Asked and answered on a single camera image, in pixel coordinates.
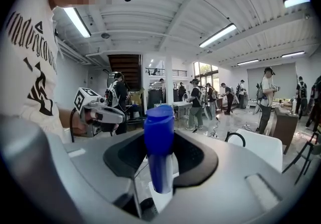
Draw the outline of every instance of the backpack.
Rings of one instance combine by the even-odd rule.
[[[216,100],[217,97],[218,97],[218,96],[217,96],[217,91],[213,89],[212,98],[213,98],[214,100]]]
[[[116,107],[118,105],[119,97],[117,97],[117,93],[115,90],[115,85],[118,82],[119,82],[118,80],[115,80],[114,82],[112,82],[105,92],[105,96],[107,98],[109,107]]]
[[[230,89],[231,89],[232,95],[235,96],[234,88],[233,88],[233,87],[230,87]]]
[[[237,87],[236,87],[236,93],[239,93],[241,91],[241,85],[238,84]]]
[[[198,91],[200,92],[200,98],[198,99],[198,101],[199,101],[199,103],[200,103],[200,105],[201,105],[201,107],[202,108],[205,108],[205,92],[203,91],[201,91],[201,89],[197,86],[196,87],[197,89],[198,89]]]
[[[305,83],[303,82],[303,85],[301,85],[300,83],[298,84],[300,86],[300,90],[299,90],[299,96],[301,99],[306,98],[306,88],[305,88]]]

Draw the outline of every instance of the jeans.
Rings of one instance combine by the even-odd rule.
[[[306,108],[307,108],[307,99],[306,98],[303,98],[303,99],[300,99],[301,102],[301,110],[300,110],[300,114],[299,114],[299,120],[301,119],[303,113],[306,112]]]
[[[227,113],[229,113],[231,111],[233,99],[234,99],[233,95],[231,95],[231,94],[227,95],[227,111],[226,111]]]
[[[269,122],[272,107],[262,105],[260,105],[260,107],[262,109],[262,117],[260,120],[259,133],[263,134],[267,123]]]
[[[300,97],[297,97],[297,99],[296,99],[296,107],[295,107],[295,113],[296,113],[296,114],[299,113],[300,105],[301,105],[301,98],[300,98]]]
[[[121,110],[124,114],[125,114],[125,122],[119,124],[118,128],[116,129],[115,133],[116,135],[120,135],[120,134],[124,134],[127,132],[127,114],[126,112],[124,112],[120,106],[116,106],[116,109]]]
[[[245,98],[245,95],[240,94],[240,108],[241,109],[245,109],[244,98]]]
[[[215,101],[210,102],[210,110],[211,110],[212,120],[214,120],[216,118]]]
[[[306,122],[306,127],[309,127],[311,123],[314,121],[314,127],[313,127],[313,132],[317,131],[317,126],[319,125],[320,122],[320,117],[321,117],[321,106],[319,102],[315,102],[314,106],[312,108],[311,114],[309,119]]]
[[[203,125],[203,119],[202,119],[202,107],[192,107],[190,110],[190,116],[189,116],[189,127],[194,127],[194,116],[197,118],[198,126]]]

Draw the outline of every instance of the person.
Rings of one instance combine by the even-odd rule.
[[[188,101],[192,102],[192,108],[190,110],[190,116],[189,116],[189,126],[186,127],[187,130],[194,130],[194,117],[197,118],[198,126],[197,129],[201,130],[203,128],[203,119],[202,119],[202,112],[203,109],[200,104],[200,98],[201,98],[201,90],[198,87],[199,81],[194,78],[192,80],[193,90],[191,97],[188,99]]]
[[[279,86],[275,87],[273,85],[273,79],[271,78],[272,74],[274,74],[274,72],[270,67],[266,67],[264,69],[264,76],[261,82],[263,98],[260,103],[260,107],[262,109],[262,117],[257,129],[260,134],[264,133],[267,123],[270,119],[274,93],[280,90]]]
[[[245,100],[245,91],[246,89],[244,88],[244,80],[242,79],[241,82],[239,83],[239,100],[240,100],[240,108],[245,109],[244,105],[244,100]]]
[[[320,123],[321,117],[321,76],[315,81],[315,91],[314,91],[314,106],[312,108],[309,119],[307,120],[305,127],[309,128],[311,123],[314,121],[313,132],[317,131],[317,126]]]
[[[227,110],[224,112],[226,115],[230,115],[231,113],[231,107],[234,99],[234,94],[232,92],[232,88],[228,87],[225,83],[221,84],[221,87],[225,89],[225,93],[222,94],[222,97],[227,97]]]
[[[57,84],[58,46],[54,34],[53,10],[56,7],[88,5],[91,0],[16,0],[8,14],[1,43],[4,50],[17,55],[20,62],[35,74],[35,82],[19,112],[19,116],[37,123],[45,132],[58,135],[65,141],[64,129],[69,128],[71,110],[59,107],[54,100]],[[73,115],[74,133],[86,132],[78,113]]]
[[[163,78],[159,80],[162,83],[162,92],[163,92],[163,103],[166,103],[166,87],[165,87],[165,81]]]
[[[184,87],[183,82],[181,82],[179,87],[179,101],[183,101],[183,97],[185,93],[186,93],[186,89]]]
[[[119,72],[115,75],[114,82],[114,89],[116,91],[117,98],[119,98],[118,105],[115,108],[121,110],[125,114],[125,121],[119,124],[119,127],[115,131],[116,135],[119,135],[127,132],[126,100],[128,99],[128,93],[124,84],[124,76],[122,73]]]
[[[299,83],[296,85],[296,107],[295,113],[298,114],[299,108],[301,106],[299,120],[301,119],[303,112],[307,107],[307,92],[306,92],[306,84],[303,82],[303,78],[299,77]]]
[[[215,101],[217,99],[217,92],[214,87],[211,86],[210,83],[206,84],[206,87],[209,89],[207,92],[207,98],[210,102],[210,110],[212,114],[212,120],[216,118],[216,108],[215,108]]]

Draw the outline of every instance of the black cap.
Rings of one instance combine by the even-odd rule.
[[[264,69],[264,73],[266,73],[267,71],[271,71],[272,75],[275,75],[275,73],[273,72],[273,70],[271,69],[271,67],[266,67]]]

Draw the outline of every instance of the hand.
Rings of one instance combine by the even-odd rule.
[[[91,120],[91,116],[90,116],[90,112],[86,112],[85,114],[85,120],[86,122]],[[73,129],[74,133],[77,134],[84,134],[87,132],[87,124],[81,122],[80,120],[80,116],[78,114],[78,112],[76,111],[72,117],[72,127],[70,127]]]

